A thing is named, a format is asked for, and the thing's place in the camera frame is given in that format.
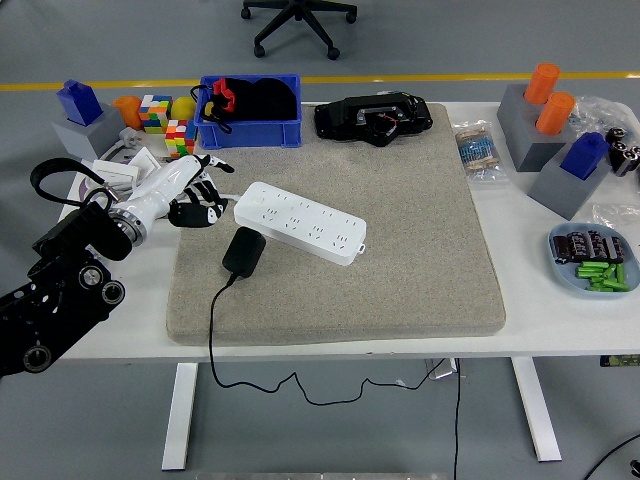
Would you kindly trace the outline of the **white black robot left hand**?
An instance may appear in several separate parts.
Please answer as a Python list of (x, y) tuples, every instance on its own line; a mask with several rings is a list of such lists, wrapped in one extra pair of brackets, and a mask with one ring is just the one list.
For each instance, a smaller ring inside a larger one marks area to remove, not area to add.
[(116, 204), (111, 213), (116, 217), (133, 217), (133, 224), (149, 233), (155, 220), (169, 212), (171, 201), (198, 177), (204, 179), (207, 167), (217, 167), (226, 173), (234, 172), (231, 165), (218, 157), (209, 154), (186, 155), (152, 172), (129, 199)]

